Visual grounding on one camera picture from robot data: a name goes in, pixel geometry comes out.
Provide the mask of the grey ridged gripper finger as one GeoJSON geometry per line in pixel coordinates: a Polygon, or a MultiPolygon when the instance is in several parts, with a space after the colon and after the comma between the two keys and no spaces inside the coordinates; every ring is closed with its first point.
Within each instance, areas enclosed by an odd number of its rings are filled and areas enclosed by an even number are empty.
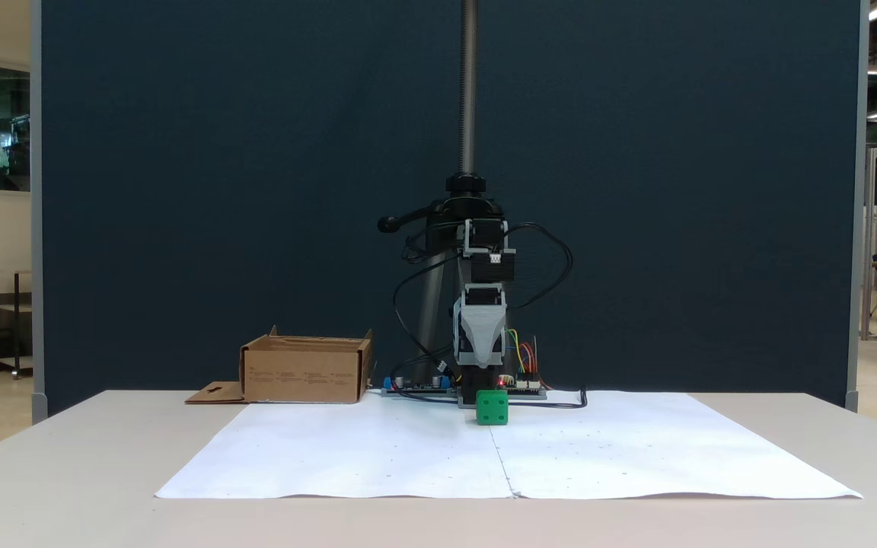
{"type": "Polygon", "coordinates": [[[460,307],[460,364],[501,365],[502,334],[507,306],[504,304],[460,307]]]}

